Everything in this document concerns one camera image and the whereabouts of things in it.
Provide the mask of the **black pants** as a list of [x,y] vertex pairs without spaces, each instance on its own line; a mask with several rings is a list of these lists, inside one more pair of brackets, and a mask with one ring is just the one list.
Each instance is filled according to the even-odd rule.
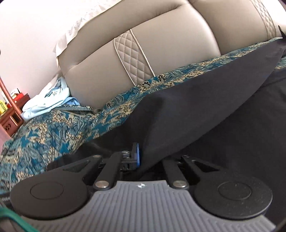
[[166,178],[178,162],[189,191],[207,212],[241,220],[285,218],[285,37],[182,84],[145,96],[123,125],[52,162],[81,161],[108,145],[140,144],[127,181]]

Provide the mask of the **blue paisley sofa throw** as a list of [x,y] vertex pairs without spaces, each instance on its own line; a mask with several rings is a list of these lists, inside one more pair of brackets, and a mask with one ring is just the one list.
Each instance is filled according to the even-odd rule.
[[[3,145],[1,194],[9,193],[20,181],[45,172],[55,160],[73,155],[83,145],[120,127],[148,94],[182,84],[249,54],[269,42],[261,42],[197,64],[190,64],[153,77],[110,100],[102,109],[64,106],[33,118],[22,125]],[[120,143],[110,152],[132,145]]]

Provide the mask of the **light blue cloth pile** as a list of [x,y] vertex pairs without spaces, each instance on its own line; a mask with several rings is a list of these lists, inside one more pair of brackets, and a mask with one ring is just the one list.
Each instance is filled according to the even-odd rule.
[[56,75],[39,94],[26,102],[21,117],[27,122],[65,104],[80,105],[76,98],[71,97],[65,78]]

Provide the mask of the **wooden side cabinet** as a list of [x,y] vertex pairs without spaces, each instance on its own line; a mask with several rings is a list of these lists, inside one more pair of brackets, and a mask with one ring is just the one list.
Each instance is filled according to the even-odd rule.
[[8,98],[8,102],[12,103],[11,107],[1,116],[1,126],[12,137],[24,123],[21,117],[22,108],[30,100],[30,97],[28,94],[23,95],[20,93],[19,95],[23,97],[15,102],[3,83],[1,84],[1,90],[4,91],[4,96]]

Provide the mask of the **beige leather sofa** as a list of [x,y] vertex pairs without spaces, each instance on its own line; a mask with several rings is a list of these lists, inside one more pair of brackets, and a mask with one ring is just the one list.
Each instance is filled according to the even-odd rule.
[[71,95],[101,108],[152,77],[282,31],[280,1],[120,1],[79,29],[58,62]]

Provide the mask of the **white lace sofa topper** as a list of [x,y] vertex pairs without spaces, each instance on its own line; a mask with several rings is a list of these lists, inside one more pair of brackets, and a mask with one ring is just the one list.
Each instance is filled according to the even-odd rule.
[[83,26],[119,2],[120,1],[95,1],[95,3],[89,5],[87,9],[75,20],[72,20],[70,25],[64,30],[54,46],[53,52],[56,59],[58,60],[58,56],[61,55],[65,49],[67,49],[68,44],[77,36],[79,30],[83,28]]

